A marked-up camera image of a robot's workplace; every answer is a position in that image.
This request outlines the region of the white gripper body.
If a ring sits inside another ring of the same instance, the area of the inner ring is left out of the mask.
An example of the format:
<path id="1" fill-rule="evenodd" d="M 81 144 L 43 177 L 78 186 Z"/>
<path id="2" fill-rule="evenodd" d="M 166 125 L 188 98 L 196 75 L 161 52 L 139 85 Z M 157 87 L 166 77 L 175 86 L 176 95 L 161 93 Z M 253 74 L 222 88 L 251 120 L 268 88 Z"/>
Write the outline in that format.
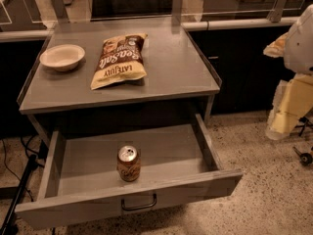
<path id="1" fill-rule="evenodd" d="M 313 74 L 313 5 L 291 26 L 285 42 L 284 63 L 294 72 Z"/>

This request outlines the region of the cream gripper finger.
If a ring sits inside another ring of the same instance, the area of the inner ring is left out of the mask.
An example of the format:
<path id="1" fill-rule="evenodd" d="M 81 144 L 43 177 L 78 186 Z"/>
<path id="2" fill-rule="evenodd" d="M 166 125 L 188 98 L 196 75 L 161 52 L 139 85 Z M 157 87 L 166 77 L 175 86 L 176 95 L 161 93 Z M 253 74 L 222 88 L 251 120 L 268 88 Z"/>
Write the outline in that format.
<path id="1" fill-rule="evenodd" d="M 272 140 L 281 140 L 313 109 L 313 76 L 296 74 L 290 81 L 281 80 L 272 105 L 265 133 Z"/>
<path id="2" fill-rule="evenodd" d="M 283 57 L 286 38 L 287 34 L 286 33 L 282 34 L 275 41 L 273 41 L 271 44 L 265 47 L 265 49 L 263 50 L 263 54 L 271 58 Z"/>

